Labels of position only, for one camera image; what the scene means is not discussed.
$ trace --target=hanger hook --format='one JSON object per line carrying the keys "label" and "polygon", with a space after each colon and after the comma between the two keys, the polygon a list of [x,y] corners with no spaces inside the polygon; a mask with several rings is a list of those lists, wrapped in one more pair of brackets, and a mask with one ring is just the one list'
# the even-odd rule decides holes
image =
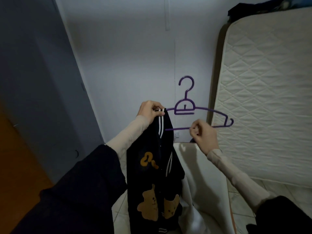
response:
{"label": "hanger hook", "polygon": [[188,98],[188,91],[190,91],[194,87],[194,79],[193,79],[193,77],[191,77],[189,75],[183,76],[179,81],[179,86],[181,85],[182,80],[184,80],[185,78],[189,78],[192,81],[192,86],[188,90],[185,90],[185,97],[184,98],[187,99]]}

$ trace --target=black sleeve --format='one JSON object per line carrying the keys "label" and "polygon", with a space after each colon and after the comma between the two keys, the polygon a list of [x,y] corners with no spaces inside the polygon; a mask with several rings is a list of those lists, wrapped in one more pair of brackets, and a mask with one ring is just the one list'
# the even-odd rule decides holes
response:
{"label": "black sleeve", "polygon": [[266,200],[260,205],[257,225],[246,226],[249,234],[311,233],[312,219],[284,196]]}
{"label": "black sleeve", "polygon": [[111,207],[126,189],[116,152],[100,145],[42,190],[12,233],[114,233]]}

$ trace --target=white quilted mattress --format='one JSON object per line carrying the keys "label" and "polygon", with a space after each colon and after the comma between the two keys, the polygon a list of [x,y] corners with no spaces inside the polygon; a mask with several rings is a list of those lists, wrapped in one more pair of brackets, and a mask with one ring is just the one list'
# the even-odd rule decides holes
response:
{"label": "white quilted mattress", "polygon": [[[312,7],[253,15],[227,32],[215,109],[220,148],[251,177],[312,187]],[[213,124],[223,124],[218,114]]]}

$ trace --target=plastic clothes hanger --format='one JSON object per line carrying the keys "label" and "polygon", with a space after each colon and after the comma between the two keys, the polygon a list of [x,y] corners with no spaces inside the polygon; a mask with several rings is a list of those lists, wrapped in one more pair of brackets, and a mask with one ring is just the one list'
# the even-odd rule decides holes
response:
{"label": "plastic clothes hanger", "polygon": [[[212,126],[212,127],[214,127],[214,128],[221,128],[221,127],[230,127],[230,126],[232,126],[233,123],[234,123],[234,120],[233,120],[232,118],[230,118],[231,123],[230,123],[229,125],[227,125],[227,121],[228,121],[228,115],[227,115],[227,114],[224,114],[224,113],[222,113],[222,112],[220,112],[220,111],[217,111],[217,110],[214,110],[214,109],[203,108],[203,107],[196,107],[196,105],[195,105],[195,103],[193,102],[193,100],[191,100],[191,99],[188,98],[188,92],[194,87],[194,84],[195,84],[194,79],[193,79],[191,76],[189,76],[189,75],[183,76],[183,77],[180,79],[180,81],[179,81],[179,86],[181,85],[182,80],[184,80],[185,78],[191,79],[191,81],[192,81],[192,86],[191,86],[189,89],[185,90],[185,96],[184,96],[184,98],[181,99],[181,100],[179,100],[179,101],[176,103],[176,105],[175,105],[174,108],[167,108],[167,111],[174,110],[174,114],[175,114],[175,115],[192,115],[192,114],[194,114],[193,111],[195,111],[195,109],[207,110],[207,111],[211,111],[211,112],[214,112],[214,113],[221,114],[222,116],[225,116],[225,121],[224,121],[224,124],[223,124],[223,125],[220,125],[220,126]],[[186,104],[184,104],[184,109],[177,109],[177,106],[179,105],[179,103],[184,102],[184,101],[190,102],[190,103],[193,105],[193,108],[187,109],[187,108],[186,108]],[[189,127],[181,127],[181,128],[173,128],[173,129],[165,129],[165,130],[188,130],[188,129],[189,129]]]}

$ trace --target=gray door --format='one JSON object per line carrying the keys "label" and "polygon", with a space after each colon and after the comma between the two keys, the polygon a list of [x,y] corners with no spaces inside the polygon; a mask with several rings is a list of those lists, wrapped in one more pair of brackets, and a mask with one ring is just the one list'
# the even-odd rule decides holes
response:
{"label": "gray door", "polygon": [[0,98],[57,182],[103,143],[54,0],[0,0]]}

